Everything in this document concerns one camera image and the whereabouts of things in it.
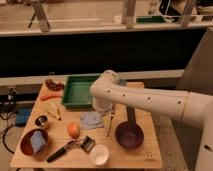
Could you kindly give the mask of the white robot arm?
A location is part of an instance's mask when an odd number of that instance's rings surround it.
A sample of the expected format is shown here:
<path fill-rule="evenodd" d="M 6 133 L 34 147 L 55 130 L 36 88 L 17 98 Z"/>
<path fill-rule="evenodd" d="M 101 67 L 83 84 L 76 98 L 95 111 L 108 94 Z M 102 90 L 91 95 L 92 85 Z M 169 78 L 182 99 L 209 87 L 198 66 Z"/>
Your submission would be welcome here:
<path fill-rule="evenodd" d="M 213 171 L 213 96 L 189 91 L 121 86 L 119 76 L 104 71 L 90 86 L 96 110 L 114 102 L 167 116 L 203 130 L 195 171 Z"/>

